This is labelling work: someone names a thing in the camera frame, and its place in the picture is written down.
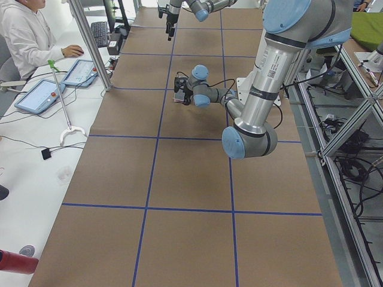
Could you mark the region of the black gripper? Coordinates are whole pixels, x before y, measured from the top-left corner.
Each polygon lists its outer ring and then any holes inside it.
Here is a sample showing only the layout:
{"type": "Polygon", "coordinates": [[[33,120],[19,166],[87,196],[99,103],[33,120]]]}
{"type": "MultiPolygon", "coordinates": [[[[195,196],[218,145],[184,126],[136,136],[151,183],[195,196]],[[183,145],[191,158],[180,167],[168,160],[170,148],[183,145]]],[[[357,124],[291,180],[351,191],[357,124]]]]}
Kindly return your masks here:
{"type": "Polygon", "coordinates": [[[166,34],[167,40],[171,41],[175,34],[175,25],[178,22],[179,13],[173,13],[171,11],[166,12],[166,34]]]}
{"type": "Polygon", "coordinates": [[[185,82],[183,85],[183,92],[184,92],[183,105],[191,104],[192,97],[193,97],[193,89],[190,88],[190,85],[187,82],[185,82]]]}

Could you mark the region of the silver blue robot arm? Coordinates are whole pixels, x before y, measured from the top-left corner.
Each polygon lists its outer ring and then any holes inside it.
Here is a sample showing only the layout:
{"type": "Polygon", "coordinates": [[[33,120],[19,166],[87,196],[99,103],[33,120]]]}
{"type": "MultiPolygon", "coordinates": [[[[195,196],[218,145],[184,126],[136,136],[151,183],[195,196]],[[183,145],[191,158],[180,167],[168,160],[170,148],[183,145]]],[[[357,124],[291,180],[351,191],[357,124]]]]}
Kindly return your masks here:
{"type": "Polygon", "coordinates": [[[278,138],[266,119],[295,55],[305,48],[344,43],[351,33],[353,5],[353,1],[269,1],[263,13],[266,47],[244,103],[230,89],[212,88],[204,65],[178,80],[175,94],[198,107],[210,103],[225,107],[233,124],[223,130],[221,141],[230,158],[268,155],[278,138]]]}
{"type": "Polygon", "coordinates": [[[178,23],[178,18],[183,2],[186,2],[189,9],[194,14],[199,22],[205,21],[211,13],[220,11],[226,7],[230,7],[236,3],[235,0],[222,1],[199,1],[199,0],[173,0],[169,1],[165,7],[158,6],[159,18],[161,19],[166,14],[166,34],[170,41],[175,34],[175,25],[178,23]]]}

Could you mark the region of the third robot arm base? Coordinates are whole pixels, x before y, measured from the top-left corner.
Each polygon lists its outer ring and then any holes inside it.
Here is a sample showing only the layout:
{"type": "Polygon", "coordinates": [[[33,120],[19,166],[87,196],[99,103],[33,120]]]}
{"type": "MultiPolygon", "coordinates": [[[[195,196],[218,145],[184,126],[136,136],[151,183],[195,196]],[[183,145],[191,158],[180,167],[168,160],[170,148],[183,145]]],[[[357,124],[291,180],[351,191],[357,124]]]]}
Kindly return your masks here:
{"type": "Polygon", "coordinates": [[[383,42],[381,42],[367,57],[368,62],[376,67],[382,67],[383,42]]]}

